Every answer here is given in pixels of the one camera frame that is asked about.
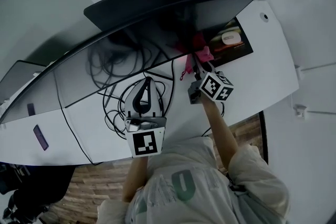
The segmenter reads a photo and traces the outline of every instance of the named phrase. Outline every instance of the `white computer mouse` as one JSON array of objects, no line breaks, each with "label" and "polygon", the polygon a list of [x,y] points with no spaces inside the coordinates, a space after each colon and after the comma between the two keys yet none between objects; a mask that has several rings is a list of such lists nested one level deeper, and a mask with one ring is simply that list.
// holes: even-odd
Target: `white computer mouse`
[{"label": "white computer mouse", "polygon": [[232,45],[241,42],[240,34],[235,31],[229,31],[222,34],[222,41],[225,45]]}]

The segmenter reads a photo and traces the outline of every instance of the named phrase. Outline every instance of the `white wall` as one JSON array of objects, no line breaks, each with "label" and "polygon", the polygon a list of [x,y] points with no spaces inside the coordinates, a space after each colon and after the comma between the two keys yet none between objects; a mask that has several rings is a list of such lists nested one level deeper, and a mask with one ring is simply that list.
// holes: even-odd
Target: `white wall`
[{"label": "white wall", "polygon": [[[336,62],[336,0],[267,0],[280,20],[294,62],[314,67]],[[300,82],[294,103],[336,112],[336,68]],[[292,223],[326,223],[336,210],[336,116],[297,121],[287,98],[265,111],[270,165],[288,185]]]},{"label": "white wall", "polygon": [[0,0],[0,79],[45,42],[64,50],[97,33],[83,15],[90,5],[91,0]]}]

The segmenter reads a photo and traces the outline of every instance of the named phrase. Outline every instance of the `purple smartphone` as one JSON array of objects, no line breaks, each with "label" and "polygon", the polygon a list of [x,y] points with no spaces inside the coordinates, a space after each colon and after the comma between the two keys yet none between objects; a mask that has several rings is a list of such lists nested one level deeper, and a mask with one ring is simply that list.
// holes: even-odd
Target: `purple smartphone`
[{"label": "purple smartphone", "polygon": [[41,147],[43,148],[43,150],[44,151],[47,150],[47,148],[49,147],[49,145],[48,145],[46,139],[44,138],[44,136],[43,136],[43,134],[42,134],[42,132],[40,130],[40,127],[38,125],[36,125],[34,127],[34,133],[35,133],[35,136],[36,136],[37,140],[39,141]]}]

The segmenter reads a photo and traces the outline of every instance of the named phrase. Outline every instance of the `white desk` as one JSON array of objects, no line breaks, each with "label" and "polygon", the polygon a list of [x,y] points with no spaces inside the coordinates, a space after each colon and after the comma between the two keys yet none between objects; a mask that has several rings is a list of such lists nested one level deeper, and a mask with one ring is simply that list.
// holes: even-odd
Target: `white desk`
[{"label": "white desk", "polygon": [[[260,18],[265,13],[269,22]],[[234,85],[234,91],[225,102],[225,121],[237,123],[275,104],[299,88],[293,60],[281,26],[267,2],[252,2],[237,16],[253,48],[253,53],[227,63],[221,70]],[[209,127],[201,105],[190,105],[187,90],[193,82],[192,74],[180,76],[185,57],[174,61],[175,91],[170,110],[164,144],[199,136]],[[170,76],[171,63],[155,70]],[[133,81],[137,75],[119,83],[115,94]],[[164,103],[170,96],[171,82],[166,84]],[[107,109],[116,105],[111,100]],[[83,149],[94,162],[130,157],[127,142],[109,130],[104,122],[102,96],[94,94],[65,110]],[[49,148],[43,151],[33,133],[34,126],[41,128]],[[88,163],[66,125],[60,110],[38,114],[8,122],[0,130],[0,161],[25,165],[66,165]]]}]

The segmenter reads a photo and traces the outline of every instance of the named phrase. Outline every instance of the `black monitor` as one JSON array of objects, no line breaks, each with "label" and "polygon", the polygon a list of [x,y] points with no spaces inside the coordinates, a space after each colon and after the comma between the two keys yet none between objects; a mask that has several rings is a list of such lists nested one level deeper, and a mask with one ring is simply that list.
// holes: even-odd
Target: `black monitor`
[{"label": "black monitor", "polygon": [[[220,29],[253,0],[102,0],[85,15],[102,33],[48,66],[10,104],[5,123],[67,108],[130,76],[194,51],[192,37]],[[175,44],[183,44],[176,49]]]}]

